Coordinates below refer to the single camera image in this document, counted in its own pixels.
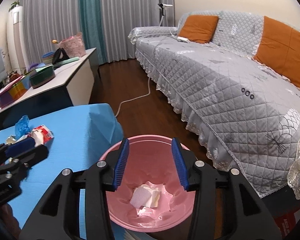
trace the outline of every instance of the blue table cover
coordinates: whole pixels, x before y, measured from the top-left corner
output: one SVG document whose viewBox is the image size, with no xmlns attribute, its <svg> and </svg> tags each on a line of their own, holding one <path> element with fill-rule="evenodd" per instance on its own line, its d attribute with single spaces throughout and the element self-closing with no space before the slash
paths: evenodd
<svg viewBox="0 0 300 240">
<path fill-rule="evenodd" d="M 108 104 L 73 106 L 30 120 L 30 128 L 46 125 L 54 135 L 46 160 L 35 165 L 20 187 L 22 194 L 9 202 L 22 228 L 39 199 L 65 168 L 80 171 L 96 163 L 101 155 L 123 139 L 121 125 Z M 10 127 L 0 131 L 0 144 L 15 134 Z M 112 223 L 116 240 L 124 228 Z M 80 194 L 80 236 L 86 238 L 84 190 Z"/>
</svg>

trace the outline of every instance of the colorful box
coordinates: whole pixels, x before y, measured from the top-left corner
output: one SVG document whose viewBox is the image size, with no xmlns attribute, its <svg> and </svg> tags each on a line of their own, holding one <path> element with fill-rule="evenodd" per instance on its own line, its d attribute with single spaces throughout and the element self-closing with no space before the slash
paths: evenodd
<svg viewBox="0 0 300 240">
<path fill-rule="evenodd" d="M 18 77 L 0 90 L 0 107 L 3 108 L 18 100 L 29 88 L 29 75 Z"/>
</svg>

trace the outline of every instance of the wooden floor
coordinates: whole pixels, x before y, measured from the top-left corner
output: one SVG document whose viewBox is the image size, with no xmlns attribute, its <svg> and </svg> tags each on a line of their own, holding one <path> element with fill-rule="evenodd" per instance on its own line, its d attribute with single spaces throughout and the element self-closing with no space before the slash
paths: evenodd
<svg viewBox="0 0 300 240">
<path fill-rule="evenodd" d="M 148 93 L 148 77 L 135 59 L 112 62 L 100 66 L 102 82 L 96 82 L 90 103 L 108 103 L 114 114 L 120 102 Z M 142 134 L 177 137 L 180 142 L 195 153 L 198 159 L 212 165 L 206 157 L 206 149 L 200 146 L 198 136 L 186 130 L 181 115 L 173 111 L 156 84 L 150 81 L 151 94 L 131 102 L 123 103 L 117 120 L 122 125 L 124 135 L 131 137 Z M 221 236 L 221 194 L 217 192 L 215 238 Z M 186 240 L 190 219 L 170 230 L 154 234 L 157 239 Z"/>
</svg>

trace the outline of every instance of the power cord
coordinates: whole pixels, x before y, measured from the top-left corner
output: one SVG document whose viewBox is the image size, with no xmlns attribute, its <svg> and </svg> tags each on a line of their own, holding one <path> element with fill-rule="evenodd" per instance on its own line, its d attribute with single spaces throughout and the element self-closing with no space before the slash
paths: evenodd
<svg viewBox="0 0 300 240">
<path fill-rule="evenodd" d="M 172 34 L 172 32 L 171 32 L 171 29 L 170 29 L 171 27 L 169 27 L 169 31 L 170 31 L 170 33 L 171 33 L 171 36 L 173 37 L 173 38 L 178 38 L 178 36 L 176 36 L 176 35 L 173 35 Z"/>
<path fill-rule="evenodd" d="M 118 108 L 118 111 L 117 111 L 115 117 L 118 116 L 118 114 L 119 114 L 119 112 L 120 112 L 121 105 L 122 105 L 123 103 L 130 102 L 130 101 L 133 101 L 133 100 L 136 100 L 136 99 L 139 99 L 139 98 L 143 98 L 143 97 L 149 96 L 150 93 L 151 93 L 151 91 L 150 91 L 150 78 L 148 78 L 148 94 L 143 95 L 143 96 L 141 96 L 141 97 L 137 97 L 137 98 L 133 98 L 133 99 L 130 99 L 130 100 L 121 102 L 121 103 L 119 104 L 119 108 Z"/>
</svg>

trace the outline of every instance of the pink trash bin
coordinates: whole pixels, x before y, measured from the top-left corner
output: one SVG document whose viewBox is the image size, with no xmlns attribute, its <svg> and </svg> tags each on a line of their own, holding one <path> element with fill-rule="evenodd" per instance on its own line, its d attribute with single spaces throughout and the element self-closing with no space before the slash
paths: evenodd
<svg viewBox="0 0 300 240">
<path fill-rule="evenodd" d="M 138 232 L 159 232 L 172 228 L 192 213 L 195 192 L 186 192 L 180 185 L 171 152 L 171 138 L 159 135 L 139 135 L 129 138 L 130 153 L 122 178 L 116 192 L 107 192 L 110 218 L 116 224 Z M 108 149 L 100 158 L 117 150 L 121 142 Z M 130 204 L 133 189 L 150 181 L 164 184 L 173 195 L 170 211 L 162 213 L 158 219 L 137 216 L 137 210 Z"/>
</svg>

